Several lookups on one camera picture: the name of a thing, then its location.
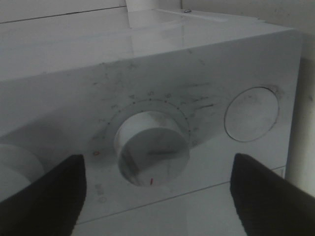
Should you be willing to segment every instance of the round button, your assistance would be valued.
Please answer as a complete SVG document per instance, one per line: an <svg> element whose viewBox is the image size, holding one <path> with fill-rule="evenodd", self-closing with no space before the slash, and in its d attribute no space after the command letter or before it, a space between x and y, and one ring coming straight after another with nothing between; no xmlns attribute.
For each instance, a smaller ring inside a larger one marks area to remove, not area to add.
<svg viewBox="0 0 315 236"><path fill-rule="evenodd" d="M114 148L120 172L137 186L167 183L189 160L188 141L173 118L161 112L128 118L117 131Z"/></svg>
<svg viewBox="0 0 315 236"><path fill-rule="evenodd" d="M265 135L275 124L279 113L277 97L267 88L251 88L239 94L225 113L228 135L249 142Z"/></svg>

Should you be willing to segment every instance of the gray wall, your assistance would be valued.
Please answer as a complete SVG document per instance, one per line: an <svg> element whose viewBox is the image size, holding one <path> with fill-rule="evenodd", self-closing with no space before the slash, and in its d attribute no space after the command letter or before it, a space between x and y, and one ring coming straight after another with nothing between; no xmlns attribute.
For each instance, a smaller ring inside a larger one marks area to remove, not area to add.
<svg viewBox="0 0 315 236"><path fill-rule="evenodd" d="M315 0L183 0L184 8L258 17L304 36L287 179L315 195Z"/></svg>

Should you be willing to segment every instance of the washing machine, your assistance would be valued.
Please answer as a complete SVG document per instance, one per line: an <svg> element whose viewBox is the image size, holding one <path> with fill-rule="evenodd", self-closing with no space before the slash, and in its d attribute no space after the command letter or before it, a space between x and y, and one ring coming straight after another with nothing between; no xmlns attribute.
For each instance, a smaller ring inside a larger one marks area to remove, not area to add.
<svg viewBox="0 0 315 236"><path fill-rule="evenodd" d="M83 154L74 236L245 236L234 155L284 176L294 29L112 9L1 24L0 35L0 143L36 156L38 177Z"/></svg>

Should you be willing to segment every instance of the black rubber pad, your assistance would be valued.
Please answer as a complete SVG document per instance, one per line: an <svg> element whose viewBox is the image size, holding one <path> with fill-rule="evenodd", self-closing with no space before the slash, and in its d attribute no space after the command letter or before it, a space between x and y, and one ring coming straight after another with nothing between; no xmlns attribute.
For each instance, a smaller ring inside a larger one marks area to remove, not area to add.
<svg viewBox="0 0 315 236"><path fill-rule="evenodd" d="M0 236L69 236L85 201L82 155L73 155L0 203Z"/></svg>
<svg viewBox="0 0 315 236"><path fill-rule="evenodd" d="M244 154L230 188L248 236L315 236L315 199Z"/></svg>

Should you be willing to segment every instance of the white knob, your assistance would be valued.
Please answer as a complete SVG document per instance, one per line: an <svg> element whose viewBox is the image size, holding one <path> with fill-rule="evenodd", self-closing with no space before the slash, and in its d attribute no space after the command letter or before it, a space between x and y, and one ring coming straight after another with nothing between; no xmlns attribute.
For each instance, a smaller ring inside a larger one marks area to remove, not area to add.
<svg viewBox="0 0 315 236"><path fill-rule="evenodd" d="M138 186L156 186L177 177L189 160L188 140L172 117L142 112L119 128L114 148L123 176Z"/></svg>
<svg viewBox="0 0 315 236"><path fill-rule="evenodd" d="M0 202L44 175L35 155L13 146L0 145Z"/></svg>

